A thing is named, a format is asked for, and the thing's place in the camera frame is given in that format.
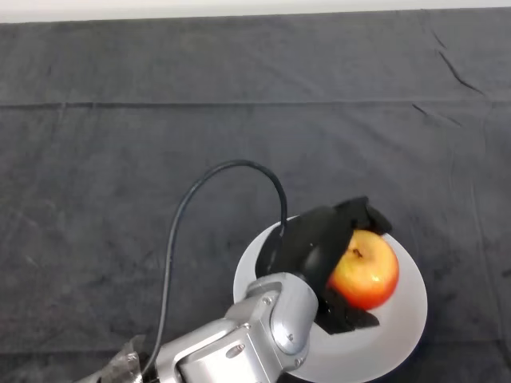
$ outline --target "gray fabric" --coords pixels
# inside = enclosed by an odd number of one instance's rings
[[[0,382],[154,335],[173,209],[234,157],[291,214],[367,194],[394,224],[430,312],[379,381],[511,381],[509,36],[507,9],[0,26]],[[224,313],[277,219],[251,170],[197,195],[168,340]]]

